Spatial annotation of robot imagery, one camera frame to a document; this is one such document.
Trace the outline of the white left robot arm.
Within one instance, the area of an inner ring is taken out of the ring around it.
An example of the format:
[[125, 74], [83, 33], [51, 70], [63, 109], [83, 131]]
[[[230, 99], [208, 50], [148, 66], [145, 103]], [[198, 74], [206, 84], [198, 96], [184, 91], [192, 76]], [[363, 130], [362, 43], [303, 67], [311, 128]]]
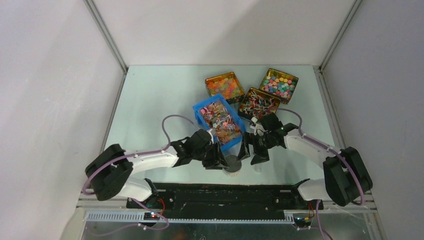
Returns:
[[135, 199], [145, 208], [153, 208], [158, 202], [156, 187], [150, 179], [137, 179], [134, 175], [153, 169], [176, 168], [191, 161], [201, 162], [207, 170], [228, 168], [220, 144], [203, 129], [190, 137], [171, 141], [159, 150], [129, 152], [119, 144], [113, 144], [85, 168], [87, 182], [83, 193], [86, 194], [87, 187], [91, 187], [98, 201], [119, 196]]

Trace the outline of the clear plastic jar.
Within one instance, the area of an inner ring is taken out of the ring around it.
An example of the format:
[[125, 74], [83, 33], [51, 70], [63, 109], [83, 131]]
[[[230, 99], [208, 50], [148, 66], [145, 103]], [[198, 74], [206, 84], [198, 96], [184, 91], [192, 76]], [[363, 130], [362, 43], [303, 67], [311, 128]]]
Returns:
[[235, 177], [236, 175], [239, 174], [239, 172], [241, 171], [241, 168], [237, 167], [237, 168], [225, 168], [222, 170], [224, 172], [224, 174], [226, 174], [227, 176], [230, 177]]

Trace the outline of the clear plastic scoop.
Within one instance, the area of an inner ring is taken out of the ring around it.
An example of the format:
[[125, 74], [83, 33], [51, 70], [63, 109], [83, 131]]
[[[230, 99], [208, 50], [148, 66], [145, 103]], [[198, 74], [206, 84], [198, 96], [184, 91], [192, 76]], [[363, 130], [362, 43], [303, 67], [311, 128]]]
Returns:
[[253, 169], [255, 172], [261, 173], [263, 171], [263, 164], [262, 163], [255, 164], [253, 165]]

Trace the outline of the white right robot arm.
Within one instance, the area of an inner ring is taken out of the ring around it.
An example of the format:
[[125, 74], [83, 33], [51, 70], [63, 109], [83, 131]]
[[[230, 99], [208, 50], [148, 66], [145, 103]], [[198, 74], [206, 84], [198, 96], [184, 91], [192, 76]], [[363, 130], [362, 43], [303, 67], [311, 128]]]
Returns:
[[251, 165], [270, 160], [269, 150], [281, 147], [313, 161], [323, 170], [321, 179], [305, 179], [292, 186], [291, 204], [304, 209], [311, 201], [332, 201], [338, 206], [365, 202], [373, 187], [362, 157], [354, 147], [339, 148], [324, 143], [301, 129], [301, 124], [283, 124], [273, 112], [252, 118], [254, 131], [244, 132], [239, 153], [229, 166], [251, 158]]

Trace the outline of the blue plastic candy bin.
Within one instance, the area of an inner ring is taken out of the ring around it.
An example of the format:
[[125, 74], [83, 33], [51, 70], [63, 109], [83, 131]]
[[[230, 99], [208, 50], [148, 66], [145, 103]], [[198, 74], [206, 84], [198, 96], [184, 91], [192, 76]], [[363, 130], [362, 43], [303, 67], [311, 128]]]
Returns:
[[245, 124], [222, 94], [213, 95], [192, 106], [195, 119], [205, 130], [214, 131], [213, 139], [222, 151], [242, 141]]

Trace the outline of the white jar lid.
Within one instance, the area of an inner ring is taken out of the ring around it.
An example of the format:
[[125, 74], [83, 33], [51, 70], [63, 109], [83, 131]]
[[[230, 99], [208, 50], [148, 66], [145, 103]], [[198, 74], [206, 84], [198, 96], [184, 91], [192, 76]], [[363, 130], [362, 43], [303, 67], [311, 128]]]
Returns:
[[224, 168], [242, 168], [242, 162], [237, 160], [237, 156], [230, 154], [225, 157], [228, 167]]

